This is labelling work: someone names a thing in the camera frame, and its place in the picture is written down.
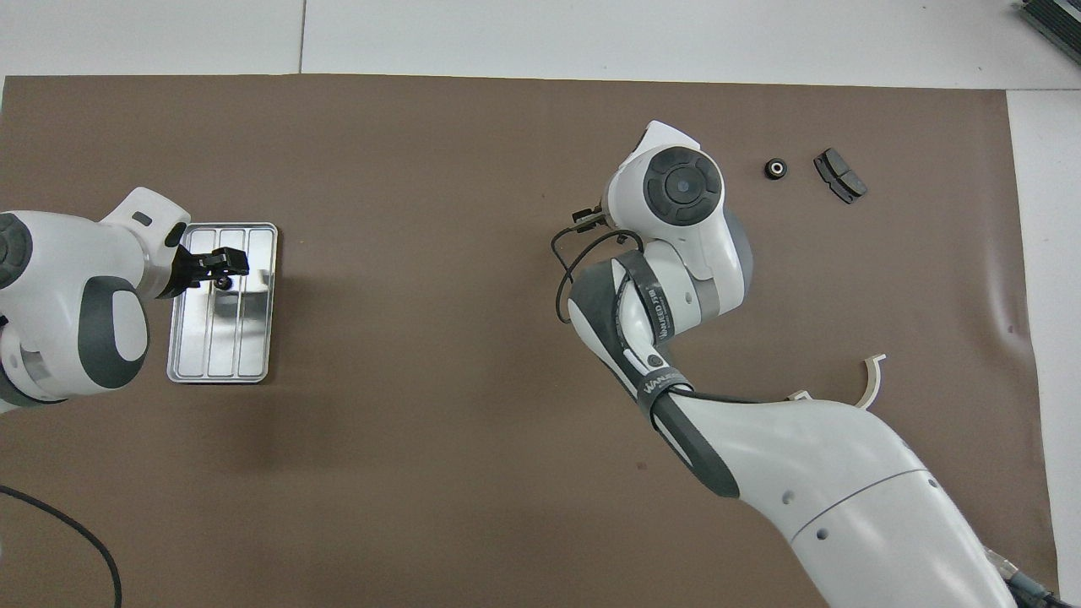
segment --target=black wheel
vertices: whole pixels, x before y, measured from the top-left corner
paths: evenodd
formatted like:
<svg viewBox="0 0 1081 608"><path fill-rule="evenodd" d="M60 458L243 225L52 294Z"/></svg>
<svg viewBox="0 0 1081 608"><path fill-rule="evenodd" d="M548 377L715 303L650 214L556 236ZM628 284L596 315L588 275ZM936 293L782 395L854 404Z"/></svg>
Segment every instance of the black wheel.
<svg viewBox="0 0 1081 608"><path fill-rule="evenodd" d="M779 180L788 173L788 163L783 158L771 158L765 163L765 176L771 180Z"/></svg>

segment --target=white tile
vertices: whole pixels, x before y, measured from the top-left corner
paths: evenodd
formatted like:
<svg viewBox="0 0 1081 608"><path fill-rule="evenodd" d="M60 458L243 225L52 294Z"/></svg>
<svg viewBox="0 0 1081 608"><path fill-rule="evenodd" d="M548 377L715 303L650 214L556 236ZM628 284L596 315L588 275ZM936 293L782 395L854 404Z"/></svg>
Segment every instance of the white tile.
<svg viewBox="0 0 1081 608"><path fill-rule="evenodd" d="M1081 88L1013 0L308 0L304 71Z"/></svg>
<svg viewBox="0 0 1081 608"><path fill-rule="evenodd" d="M1081 603L1081 91L1011 91L1028 314L1063 596Z"/></svg>
<svg viewBox="0 0 1081 608"><path fill-rule="evenodd" d="M0 0L0 77L286 74L304 0Z"/></svg>

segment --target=white plastic clip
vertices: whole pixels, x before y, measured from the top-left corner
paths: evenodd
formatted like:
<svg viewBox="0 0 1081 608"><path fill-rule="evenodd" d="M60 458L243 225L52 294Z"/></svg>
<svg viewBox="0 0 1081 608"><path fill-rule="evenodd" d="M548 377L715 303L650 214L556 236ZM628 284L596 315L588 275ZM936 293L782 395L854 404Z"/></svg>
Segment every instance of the white plastic clip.
<svg viewBox="0 0 1081 608"><path fill-rule="evenodd" d="M875 397L878 397L879 388L882 386L882 368L879 366L882 359L885 359L883 354L864 359L864 364L867 365L867 388L864 391L864 396L856 401L856 407L862 410L871 407Z"/></svg>

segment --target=metal tray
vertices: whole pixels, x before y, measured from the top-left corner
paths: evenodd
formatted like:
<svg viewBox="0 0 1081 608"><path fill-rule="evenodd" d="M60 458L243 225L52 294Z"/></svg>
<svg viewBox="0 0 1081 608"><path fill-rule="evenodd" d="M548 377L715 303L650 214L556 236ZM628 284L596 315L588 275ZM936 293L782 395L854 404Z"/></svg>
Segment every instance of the metal tray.
<svg viewBox="0 0 1081 608"><path fill-rule="evenodd" d="M267 223L190 224L192 253L218 247L248 253L249 274L223 290L212 281L173 300L165 372L173 382L253 384L267 375L278 228Z"/></svg>

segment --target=robotic arm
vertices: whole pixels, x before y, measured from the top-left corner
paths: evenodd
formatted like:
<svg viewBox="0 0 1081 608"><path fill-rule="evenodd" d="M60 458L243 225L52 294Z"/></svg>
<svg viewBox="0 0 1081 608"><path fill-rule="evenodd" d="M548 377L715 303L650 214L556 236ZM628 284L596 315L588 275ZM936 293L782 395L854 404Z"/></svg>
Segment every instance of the robotic arm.
<svg viewBox="0 0 1081 608"><path fill-rule="evenodd" d="M124 386L146 357L146 300L248 274L242 251L181 246L189 221L146 188L98 223L0 214L0 412Z"/></svg>
<svg viewBox="0 0 1081 608"><path fill-rule="evenodd" d="M718 400L672 365L665 343L738 306L751 278L697 142L651 122L588 221L652 240L575 278L579 338L698 480L776 526L830 606L1016 606L957 506L877 417L817 399Z"/></svg>

